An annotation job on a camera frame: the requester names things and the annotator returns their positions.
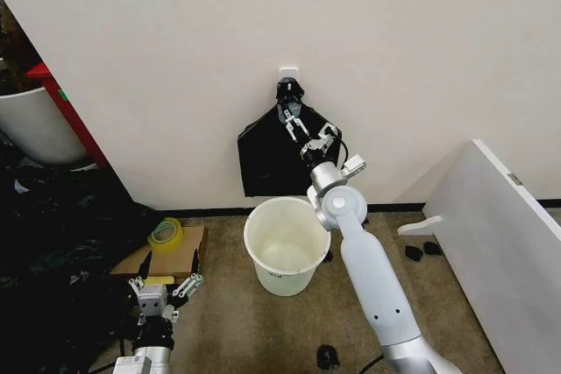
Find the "tape roll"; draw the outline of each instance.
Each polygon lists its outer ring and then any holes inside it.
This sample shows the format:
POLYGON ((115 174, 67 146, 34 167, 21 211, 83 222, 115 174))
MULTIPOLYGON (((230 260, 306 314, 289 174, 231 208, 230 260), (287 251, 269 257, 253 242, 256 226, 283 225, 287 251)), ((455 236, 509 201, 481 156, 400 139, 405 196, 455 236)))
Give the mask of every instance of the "tape roll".
POLYGON ((183 227, 175 218, 164 218, 148 236, 148 243, 155 251, 170 251, 183 239, 183 227))

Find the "white bucket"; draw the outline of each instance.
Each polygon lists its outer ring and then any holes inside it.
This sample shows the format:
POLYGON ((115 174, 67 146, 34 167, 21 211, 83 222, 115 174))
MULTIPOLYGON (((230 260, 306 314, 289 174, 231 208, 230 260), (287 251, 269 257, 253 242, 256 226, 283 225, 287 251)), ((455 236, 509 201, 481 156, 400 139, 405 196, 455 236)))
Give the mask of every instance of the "white bucket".
POLYGON ((259 282, 284 297, 308 286, 330 249, 312 206, 295 197, 277 197, 256 207, 245 222, 244 241, 259 282))

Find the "cardboard box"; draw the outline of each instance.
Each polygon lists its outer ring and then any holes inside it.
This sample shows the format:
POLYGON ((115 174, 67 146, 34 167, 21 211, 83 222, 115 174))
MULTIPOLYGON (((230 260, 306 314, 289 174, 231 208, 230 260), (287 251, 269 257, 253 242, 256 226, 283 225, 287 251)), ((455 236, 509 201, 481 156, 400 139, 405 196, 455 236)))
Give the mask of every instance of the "cardboard box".
MULTIPOLYGON (((207 242, 206 229, 202 225, 183 227, 181 243, 170 251, 153 251, 150 276, 174 276, 176 281, 185 279, 192 270, 201 273, 207 242)), ((113 268, 112 275, 135 277, 140 264, 152 248, 148 243, 134 251, 113 268)))

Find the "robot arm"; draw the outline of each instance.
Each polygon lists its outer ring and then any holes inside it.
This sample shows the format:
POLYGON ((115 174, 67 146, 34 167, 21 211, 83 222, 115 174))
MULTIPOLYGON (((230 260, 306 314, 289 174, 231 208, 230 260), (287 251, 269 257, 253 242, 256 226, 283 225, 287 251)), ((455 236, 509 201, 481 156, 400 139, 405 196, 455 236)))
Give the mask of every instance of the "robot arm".
POLYGON ((302 89, 286 78, 277 86, 280 95, 280 121, 296 142, 300 156, 310 169, 312 186, 309 200, 320 223, 327 229, 340 229, 343 234, 341 255, 360 305, 382 346, 392 371, 398 374, 461 374, 424 340, 407 296, 387 258, 380 241, 362 228, 366 218, 366 200, 347 180, 366 167, 355 155, 341 170, 325 158, 337 128, 326 124, 313 139, 305 123, 292 114, 295 98, 292 89, 302 89))

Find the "bucket rim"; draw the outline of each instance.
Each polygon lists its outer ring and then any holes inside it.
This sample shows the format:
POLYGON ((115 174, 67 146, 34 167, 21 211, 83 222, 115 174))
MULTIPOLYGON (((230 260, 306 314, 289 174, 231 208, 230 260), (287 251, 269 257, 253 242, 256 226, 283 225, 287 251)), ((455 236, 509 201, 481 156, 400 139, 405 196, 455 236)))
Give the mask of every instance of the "bucket rim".
POLYGON ((247 239, 247 227, 249 225, 249 223, 251 222, 254 213, 257 212, 259 210, 259 208, 264 207, 264 205, 271 203, 272 201, 298 201, 300 203, 303 203, 307 206, 309 206, 310 208, 313 207, 311 205, 311 203, 309 203, 308 201, 305 201, 303 199, 300 199, 298 197, 292 197, 292 196, 281 196, 281 197, 273 197, 273 199, 269 199, 267 201, 264 201, 263 203, 260 203, 247 217, 247 220, 245 220, 245 225, 244 225, 244 244, 245 244, 245 249, 247 250, 247 252, 249 253, 250 257, 252 258, 252 260, 257 263, 259 266, 261 266, 263 269, 272 272, 274 274, 277 275, 283 275, 283 276, 294 276, 294 275, 299 275, 302 273, 306 273, 309 272, 315 268, 317 268, 317 266, 319 266, 322 262, 323 259, 325 258, 325 256, 327 255, 328 251, 330 250, 331 247, 331 231, 326 230, 322 224, 317 221, 317 223, 319 223, 319 225, 322 227, 322 229, 327 233, 327 244, 325 249, 323 250, 321 256, 314 261, 314 263, 312 263, 311 265, 308 265, 306 267, 304 267, 303 269, 300 269, 298 271, 281 271, 279 269, 274 269, 273 267, 266 265, 265 263, 263 263, 263 261, 261 259, 259 259, 255 253, 253 252, 252 248, 249 246, 248 243, 248 239, 247 239))

